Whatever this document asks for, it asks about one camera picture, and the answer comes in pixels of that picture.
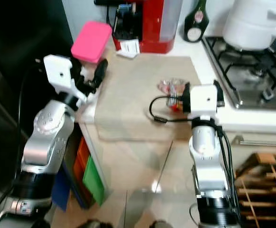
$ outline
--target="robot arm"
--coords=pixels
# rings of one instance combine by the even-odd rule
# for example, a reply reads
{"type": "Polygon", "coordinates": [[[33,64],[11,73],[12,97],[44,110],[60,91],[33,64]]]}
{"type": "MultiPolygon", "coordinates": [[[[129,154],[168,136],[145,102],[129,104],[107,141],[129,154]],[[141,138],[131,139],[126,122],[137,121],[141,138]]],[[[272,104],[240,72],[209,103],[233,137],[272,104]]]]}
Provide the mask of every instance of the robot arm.
{"type": "Polygon", "coordinates": [[[218,91],[222,93],[217,84],[201,85],[195,86],[190,94],[193,134],[189,150],[194,160],[192,173],[200,215],[199,227],[239,228],[236,215],[239,212],[232,204],[233,198],[237,197],[231,189],[233,180],[230,180],[227,167],[219,158],[221,143],[218,136],[222,137],[222,128],[217,127],[215,121],[217,107],[223,103],[218,91]]]}
{"type": "Polygon", "coordinates": [[[68,58],[49,55],[44,58],[48,81],[58,93],[34,119],[34,130],[27,141],[21,172],[0,212],[0,228],[48,227],[43,220],[51,207],[51,191],[61,166],[66,143],[73,131],[75,111],[86,103],[102,82],[107,60],[101,61],[92,81],[81,76],[71,79],[68,58]]]}

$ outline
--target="cabinet handle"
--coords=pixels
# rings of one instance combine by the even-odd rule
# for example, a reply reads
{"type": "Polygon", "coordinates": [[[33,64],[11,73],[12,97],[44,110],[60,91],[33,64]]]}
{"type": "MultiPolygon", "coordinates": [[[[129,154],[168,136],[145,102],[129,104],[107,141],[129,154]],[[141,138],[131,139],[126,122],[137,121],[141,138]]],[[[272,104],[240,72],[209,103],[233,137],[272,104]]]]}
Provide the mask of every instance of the cabinet handle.
{"type": "Polygon", "coordinates": [[[274,146],[274,147],[276,147],[276,142],[244,141],[242,135],[236,135],[232,141],[232,145],[274,146]]]}

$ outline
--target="kitchen counter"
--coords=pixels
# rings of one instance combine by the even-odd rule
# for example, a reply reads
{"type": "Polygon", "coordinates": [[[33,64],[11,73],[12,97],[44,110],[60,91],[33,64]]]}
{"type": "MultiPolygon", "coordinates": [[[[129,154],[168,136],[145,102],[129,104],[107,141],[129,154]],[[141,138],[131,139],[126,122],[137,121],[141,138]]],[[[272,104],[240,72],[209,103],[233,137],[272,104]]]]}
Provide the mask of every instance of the kitchen counter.
{"type": "MultiPolygon", "coordinates": [[[[187,43],[177,34],[174,47],[166,56],[189,56],[202,84],[212,83],[218,77],[202,42],[196,44],[187,43]]],[[[78,116],[78,122],[86,124],[94,122],[99,91],[95,95],[88,97],[88,106],[78,116]]],[[[217,117],[219,124],[226,131],[276,133],[276,111],[236,109],[233,107],[226,93],[225,107],[218,109],[217,117]]]]}

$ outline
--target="white pot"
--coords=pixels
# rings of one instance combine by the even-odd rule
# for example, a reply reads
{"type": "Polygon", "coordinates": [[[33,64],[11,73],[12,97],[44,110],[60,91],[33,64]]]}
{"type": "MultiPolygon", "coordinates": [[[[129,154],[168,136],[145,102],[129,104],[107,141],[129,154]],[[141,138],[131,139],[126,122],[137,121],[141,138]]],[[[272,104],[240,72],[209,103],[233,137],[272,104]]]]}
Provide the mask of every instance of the white pot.
{"type": "Polygon", "coordinates": [[[276,38],[276,0],[236,0],[223,30],[240,50],[263,50],[276,38]]]}

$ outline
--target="white wall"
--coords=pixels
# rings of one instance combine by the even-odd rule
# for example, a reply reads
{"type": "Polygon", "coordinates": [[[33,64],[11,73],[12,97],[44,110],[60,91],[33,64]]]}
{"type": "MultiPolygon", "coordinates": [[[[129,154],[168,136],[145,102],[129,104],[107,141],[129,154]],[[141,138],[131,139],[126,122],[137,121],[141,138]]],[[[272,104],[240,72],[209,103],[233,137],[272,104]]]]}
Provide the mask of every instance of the white wall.
{"type": "MultiPolygon", "coordinates": [[[[179,24],[194,8],[197,0],[183,0],[179,24]]],[[[62,0],[68,24],[75,40],[85,22],[96,20],[105,22],[106,7],[94,5],[93,0],[62,0]]],[[[234,0],[208,0],[206,10],[210,18],[207,34],[221,34],[228,11],[234,0]]],[[[115,9],[110,9],[110,22],[114,22],[115,9]]]]}

